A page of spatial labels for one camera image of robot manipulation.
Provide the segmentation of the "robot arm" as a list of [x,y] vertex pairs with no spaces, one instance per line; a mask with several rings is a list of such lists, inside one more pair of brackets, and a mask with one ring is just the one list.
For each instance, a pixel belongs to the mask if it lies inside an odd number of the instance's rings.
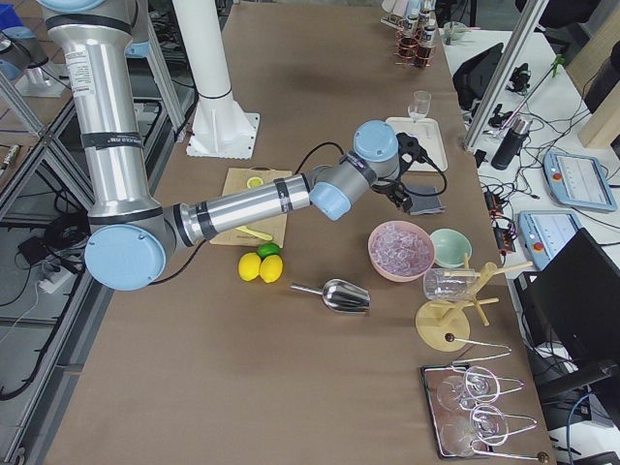
[[344,232],[370,197],[409,210],[401,145],[373,118],[402,88],[390,30],[369,7],[172,5],[198,91],[190,133],[151,188],[133,111],[127,49],[133,1],[44,1],[70,73],[94,201],[84,259],[99,283],[163,283],[183,253],[217,234],[306,207],[303,226]]

